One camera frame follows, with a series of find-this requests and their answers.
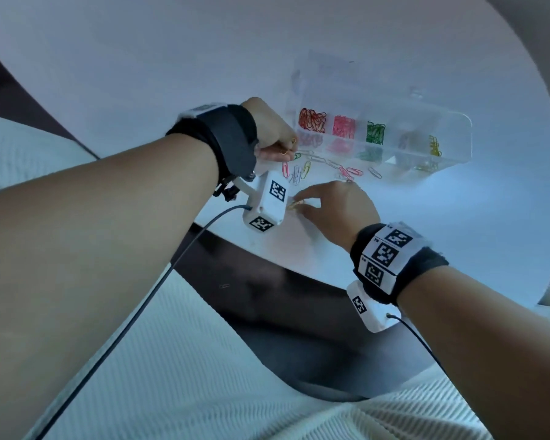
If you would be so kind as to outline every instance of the human hand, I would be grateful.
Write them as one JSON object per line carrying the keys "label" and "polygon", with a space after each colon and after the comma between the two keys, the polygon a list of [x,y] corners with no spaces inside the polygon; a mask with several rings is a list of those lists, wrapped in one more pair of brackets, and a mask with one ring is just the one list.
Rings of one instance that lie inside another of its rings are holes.
{"label": "human hand", "polygon": [[321,207],[300,202],[293,208],[312,221],[326,239],[348,252],[359,231],[381,222],[375,204],[355,182],[312,185],[296,194],[294,202],[309,198],[319,198]]}
{"label": "human hand", "polygon": [[293,129],[259,97],[241,103],[255,119],[258,145],[255,155],[267,161],[293,161],[297,136]]}

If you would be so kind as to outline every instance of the transparent organizer box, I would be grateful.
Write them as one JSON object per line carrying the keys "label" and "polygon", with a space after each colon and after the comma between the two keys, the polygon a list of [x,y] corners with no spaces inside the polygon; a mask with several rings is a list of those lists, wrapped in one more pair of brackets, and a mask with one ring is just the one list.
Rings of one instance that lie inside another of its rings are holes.
{"label": "transparent organizer box", "polygon": [[[331,69],[311,55],[294,73],[287,110],[294,117],[300,152],[309,149],[325,158],[387,162],[430,173],[471,160],[468,116],[418,99],[380,94],[359,86],[356,73],[334,65]],[[306,120],[300,120],[304,108],[320,114],[311,128],[323,132],[305,129]],[[335,120],[339,125],[344,121],[345,127],[335,127]]]}

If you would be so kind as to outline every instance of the forearm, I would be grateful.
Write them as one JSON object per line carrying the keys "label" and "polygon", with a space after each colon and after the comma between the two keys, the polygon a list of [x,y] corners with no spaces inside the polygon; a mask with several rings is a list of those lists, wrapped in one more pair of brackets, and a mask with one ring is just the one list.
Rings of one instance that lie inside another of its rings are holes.
{"label": "forearm", "polygon": [[550,323],[451,267],[398,297],[496,438],[550,437]]}
{"label": "forearm", "polygon": [[0,191],[0,429],[22,436],[110,337],[217,180],[208,145],[170,135]]}

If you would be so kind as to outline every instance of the round table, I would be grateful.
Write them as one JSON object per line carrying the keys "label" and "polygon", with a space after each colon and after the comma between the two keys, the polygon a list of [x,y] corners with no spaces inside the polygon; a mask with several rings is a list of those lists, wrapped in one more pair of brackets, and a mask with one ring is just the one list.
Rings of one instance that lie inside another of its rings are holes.
{"label": "round table", "polygon": [[[208,101],[257,95],[281,112],[294,58],[310,49],[471,118],[472,162],[361,186],[383,221],[408,223],[453,266],[537,303],[550,281],[550,97],[484,0],[0,0],[0,60],[101,156],[158,138]],[[296,189],[331,178],[315,169]],[[229,205],[211,199],[196,222]],[[347,254],[293,214],[265,235],[239,212],[211,231],[325,283],[354,279]]]}

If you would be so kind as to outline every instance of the person's left arm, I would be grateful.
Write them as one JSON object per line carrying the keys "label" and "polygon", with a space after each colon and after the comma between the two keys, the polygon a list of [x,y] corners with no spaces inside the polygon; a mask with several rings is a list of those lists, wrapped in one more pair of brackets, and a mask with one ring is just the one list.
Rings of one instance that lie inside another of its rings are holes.
{"label": "person's left arm", "polygon": [[[293,130],[261,99],[243,106],[263,157],[292,160]],[[0,191],[1,439],[21,438],[142,300],[217,181],[212,149],[171,134]]]}

